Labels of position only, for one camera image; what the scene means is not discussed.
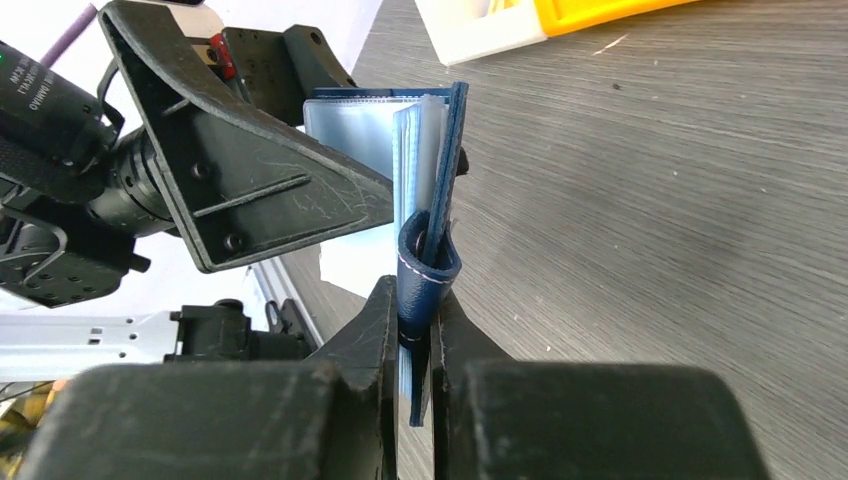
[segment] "yellow lid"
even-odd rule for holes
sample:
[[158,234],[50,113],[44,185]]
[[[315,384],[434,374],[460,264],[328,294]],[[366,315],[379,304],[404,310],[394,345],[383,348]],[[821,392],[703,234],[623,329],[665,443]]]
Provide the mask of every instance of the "yellow lid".
[[696,0],[534,0],[549,37]]

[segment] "red component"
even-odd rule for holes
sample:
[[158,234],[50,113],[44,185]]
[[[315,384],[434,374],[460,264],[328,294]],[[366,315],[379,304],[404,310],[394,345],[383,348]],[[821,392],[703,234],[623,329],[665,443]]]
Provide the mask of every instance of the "red component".
[[218,55],[218,65],[222,67],[224,80],[229,80],[236,76],[236,67],[233,66],[233,58],[230,57],[230,51],[227,50],[227,45],[224,44],[224,36],[216,34],[209,39],[209,45],[215,50]]

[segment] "gray wood grain surface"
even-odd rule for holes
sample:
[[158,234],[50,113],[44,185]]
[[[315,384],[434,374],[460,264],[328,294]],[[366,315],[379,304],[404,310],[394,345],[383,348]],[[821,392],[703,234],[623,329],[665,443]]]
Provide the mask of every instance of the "gray wood grain surface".
[[[775,478],[848,478],[848,3],[704,0],[446,69],[384,0],[355,75],[470,82],[456,291],[505,349],[713,369]],[[327,333],[361,306],[317,249],[286,262]]]

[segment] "black plastic mount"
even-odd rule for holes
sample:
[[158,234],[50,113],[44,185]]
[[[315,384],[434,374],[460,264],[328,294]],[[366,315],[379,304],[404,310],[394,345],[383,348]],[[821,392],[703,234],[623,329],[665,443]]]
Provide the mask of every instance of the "black plastic mount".
[[[394,480],[396,295],[395,279],[380,279],[359,315],[300,363],[83,373],[46,417],[22,478]],[[712,373],[519,362],[453,293],[430,338],[437,479],[769,478]]]
[[237,98],[167,7],[112,2],[100,22],[156,149],[151,173],[199,270],[392,221],[391,181]]

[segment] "purple cable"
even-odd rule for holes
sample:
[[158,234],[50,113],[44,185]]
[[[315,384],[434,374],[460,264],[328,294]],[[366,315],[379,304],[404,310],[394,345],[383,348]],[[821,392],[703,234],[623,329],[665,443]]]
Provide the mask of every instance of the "purple cable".
[[47,68],[53,67],[56,60],[59,60],[59,57],[82,35],[82,32],[88,28],[95,18],[97,18],[97,8],[89,3],[74,23],[65,30],[65,33],[59,37],[59,40],[56,40],[56,43],[44,54],[44,57],[41,58],[41,64]]

